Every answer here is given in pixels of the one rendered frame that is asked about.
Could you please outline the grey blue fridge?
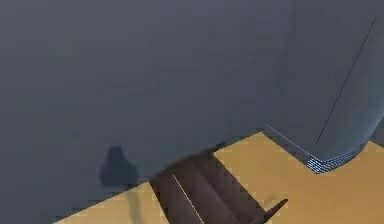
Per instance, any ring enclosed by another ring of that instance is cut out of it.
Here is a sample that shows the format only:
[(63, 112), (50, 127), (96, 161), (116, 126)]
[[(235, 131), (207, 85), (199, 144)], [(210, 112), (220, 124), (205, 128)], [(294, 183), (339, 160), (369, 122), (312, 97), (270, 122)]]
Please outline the grey blue fridge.
[(292, 0), (264, 132), (315, 173), (354, 159), (384, 118), (384, 0)]

